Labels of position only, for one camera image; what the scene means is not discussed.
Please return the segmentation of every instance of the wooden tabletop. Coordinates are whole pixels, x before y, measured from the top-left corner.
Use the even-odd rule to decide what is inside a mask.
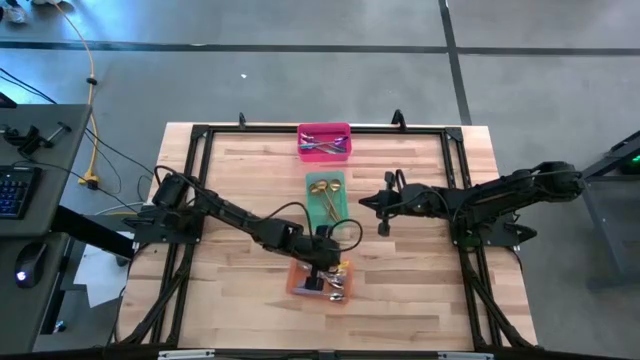
[[[182,171],[191,127],[167,124],[158,164]],[[488,128],[467,126],[463,134],[472,182],[496,178]],[[384,172],[397,168],[408,182],[446,187],[438,138],[356,134],[347,162],[320,164],[302,163],[295,139],[295,134],[217,134],[206,186],[264,216],[286,202],[306,201],[306,173],[343,171],[349,214],[365,231],[361,245],[343,254],[356,269],[351,300],[339,305],[286,294],[289,258],[268,253],[248,235],[209,218],[196,247],[180,347],[472,350],[460,263],[447,222],[398,217],[391,221],[391,236],[380,237],[374,212],[357,203],[382,189]],[[295,207],[280,217],[305,223]],[[119,319],[122,337],[156,300],[167,249],[151,245],[132,265]],[[487,262],[497,303],[535,343],[516,258],[505,249],[487,248]],[[478,308],[489,339],[486,312]],[[172,309],[170,303],[163,339]]]

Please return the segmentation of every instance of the gold spoon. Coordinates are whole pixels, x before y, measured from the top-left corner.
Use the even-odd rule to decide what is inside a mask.
[[[331,210],[333,210],[333,214],[335,215],[334,220],[340,220],[338,210],[336,210],[336,206],[333,205],[333,201],[331,201],[331,197],[329,197],[329,193],[327,192],[327,188],[329,187],[329,183],[327,182],[327,180],[318,180],[315,182],[315,184],[320,191],[324,191],[324,195],[327,197],[327,200],[329,200],[329,205],[331,206]]]
[[[336,193],[342,188],[342,183],[338,179],[329,181],[329,189],[331,189],[331,201],[335,200]]]
[[[312,194],[317,195],[317,194],[320,194],[320,191],[322,191],[322,190],[320,190],[320,189],[318,188],[318,186],[316,185],[316,183],[313,183],[313,184],[309,185],[309,191],[310,191]],[[331,208],[329,207],[329,205],[328,205],[324,200],[322,200],[322,199],[320,199],[320,202],[322,202],[322,205],[324,205],[324,207],[327,209],[327,213],[331,216],[331,218],[333,218],[333,220],[334,220],[334,221],[338,221],[338,220],[336,219],[336,216],[335,216],[335,214],[333,213],[333,211],[331,211]]]

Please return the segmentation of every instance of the yellow cable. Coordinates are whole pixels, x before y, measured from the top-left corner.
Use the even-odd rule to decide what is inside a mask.
[[[58,4],[56,4],[54,2],[51,2],[51,4],[53,6],[55,6],[56,9],[58,9],[60,14],[62,14],[62,16],[64,16],[64,18],[67,20],[69,25],[71,25],[73,30],[75,30],[76,34],[78,34],[78,37],[80,38],[80,41],[82,41],[82,45],[84,45],[84,49],[87,51],[87,55],[89,55],[89,65],[90,65],[90,69],[91,69],[91,73],[89,74],[89,78],[95,79],[94,66],[93,66],[93,55],[91,54],[91,50],[89,50],[89,46],[87,45],[87,42],[84,40],[84,37],[82,36],[82,34],[78,30],[78,28],[73,24],[73,22],[71,22],[71,19],[69,19],[67,14],[65,14],[64,11],[62,11],[60,6],[58,6]],[[89,106],[93,105],[93,84],[89,84],[89,99],[87,100],[87,104],[89,104]],[[95,177],[95,175],[93,174],[93,169],[94,169],[94,165],[95,165],[95,162],[96,162],[96,152],[97,152],[97,149],[98,149],[98,125],[96,124],[96,119],[93,117],[93,111],[91,112],[91,115],[89,116],[89,119],[91,120],[91,126],[93,127],[93,133],[95,134],[95,137],[93,138],[93,151],[91,153],[91,162],[89,163],[89,168],[87,169],[87,172],[85,173],[84,178],[87,179],[87,180],[89,178],[95,178],[97,180],[97,177]]]

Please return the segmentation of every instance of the green tray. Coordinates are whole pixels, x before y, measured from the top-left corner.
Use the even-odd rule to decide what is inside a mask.
[[[333,225],[336,222],[329,215],[327,208],[324,204],[328,204],[327,196],[324,192],[320,194],[311,194],[309,187],[311,184],[315,183],[318,180],[327,180],[327,182],[331,182],[331,180],[340,180],[342,183],[342,187],[335,194],[327,189],[327,193],[333,201],[333,205],[335,205],[338,214],[340,215],[340,219],[348,219],[349,218],[349,209],[347,208],[347,190],[344,183],[344,173],[342,171],[331,171],[331,172],[317,172],[317,173],[308,173],[306,176],[306,191],[307,191],[307,208],[309,209],[309,215],[311,216],[311,225],[313,226],[313,230],[315,231],[316,227],[320,225]]]

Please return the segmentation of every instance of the concrete floor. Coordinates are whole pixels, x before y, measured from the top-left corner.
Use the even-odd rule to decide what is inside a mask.
[[[444,46],[437,0],[72,1],[65,11],[88,40],[164,44]],[[449,0],[458,46],[640,47],[633,0]],[[75,40],[52,8],[30,24],[0,23],[2,41]],[[94,112],[101,138],[155,163],[169,121],[350,121],[387,123],[401,108],[412,124],[460,124],[446,54],[95,51]],[[640,62],[634,57],[460,56],[474,125],[488,125],[500,172],[544,160],[584,168],[638,130]],[[63,103],[86,100],[84,51],[3,49],[0,66]],[[42,100],[0,82],[18,102]],[[84,173],[90,146],[74,170]],[[137,201],[135,165],[110,156]],[[100,161],[104,187],[115,186]],[[93,213],[116,205],[70,180],[63,203]],[[539,231],[523,246],[527,292],[539,342],[561,351],[638,358],[640,291],[587,290],[610,264],[582,200],[522,211]],[[67,296],[64,334],[38,349],[104,344],[114,303],[88,309]]]

